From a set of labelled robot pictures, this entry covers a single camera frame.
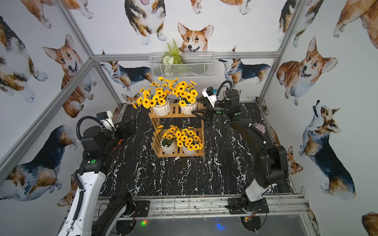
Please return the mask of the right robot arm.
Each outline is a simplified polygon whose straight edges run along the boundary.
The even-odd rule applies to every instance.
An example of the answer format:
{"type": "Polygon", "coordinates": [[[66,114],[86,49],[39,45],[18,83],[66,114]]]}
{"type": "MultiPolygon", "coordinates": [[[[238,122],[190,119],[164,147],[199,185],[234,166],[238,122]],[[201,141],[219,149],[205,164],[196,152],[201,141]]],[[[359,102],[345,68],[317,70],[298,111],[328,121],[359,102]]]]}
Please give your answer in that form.
{"type": "Polygon", "coordinates": [[[197,101],[205,109],[193,111],[192,114],[206,119],[209,114],[219,114],[226,124],[235,129],[247,142],[255,159],[254,180],[246,188],[245,193],[230,203],[227,208],[253,212],[258,208],[267,210],[264,206],[265,194],[274,185],[284,182],[289,175],[287,153],[283,146],[277,146],[266,139],[263,133],[252,124],[250,118],[240,108],[239,92],[227,89],[223,100],[219,100],[220,89],[205,88],[197,101]]]}

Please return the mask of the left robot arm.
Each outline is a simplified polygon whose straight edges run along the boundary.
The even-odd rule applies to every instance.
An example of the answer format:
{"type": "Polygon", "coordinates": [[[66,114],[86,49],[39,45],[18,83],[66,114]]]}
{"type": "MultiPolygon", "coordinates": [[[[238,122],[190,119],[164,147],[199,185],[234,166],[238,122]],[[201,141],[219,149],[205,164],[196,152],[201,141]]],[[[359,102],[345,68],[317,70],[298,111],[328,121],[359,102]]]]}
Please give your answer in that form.
{"type": "Polygon", "coordinates": [[[132,121],[113,124],[104,119],[103,113],[96,117],[84,116],[78,121],[76,135],[84,148],[83,160],[73,174],[78,188],[60,236],[108,236],[121,216],[135,213],[132,196],[125,192],[112,196],[104,212],[93,220],[99,192],[109,170],[110,153],[135,134],[132,121]]]}

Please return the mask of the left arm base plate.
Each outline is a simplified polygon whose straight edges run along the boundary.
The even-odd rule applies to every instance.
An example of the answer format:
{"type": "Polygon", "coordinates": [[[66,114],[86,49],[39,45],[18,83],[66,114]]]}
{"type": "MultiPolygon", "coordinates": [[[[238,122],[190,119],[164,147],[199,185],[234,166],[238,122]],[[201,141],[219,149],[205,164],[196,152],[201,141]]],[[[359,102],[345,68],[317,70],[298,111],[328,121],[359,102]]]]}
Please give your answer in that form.
{"type": "Polygon", "coordinates": [[[133,203],[132,217],[147,217],[149,214],[150,201],[135,201],[133,203]]]}

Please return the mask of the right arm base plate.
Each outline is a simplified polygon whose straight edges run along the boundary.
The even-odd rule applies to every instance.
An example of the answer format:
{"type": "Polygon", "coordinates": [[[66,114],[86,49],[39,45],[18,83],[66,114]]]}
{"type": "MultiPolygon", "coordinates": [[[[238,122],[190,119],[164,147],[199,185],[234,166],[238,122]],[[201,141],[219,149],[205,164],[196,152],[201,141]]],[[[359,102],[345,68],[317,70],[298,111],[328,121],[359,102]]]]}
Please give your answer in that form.
{"type": "Polygon", "coordinates": [[[246,196],[228,198],[225,208],[229,210],[230,214],[269,213],[265,198],[255,202],[251,202],[246,196]]]}

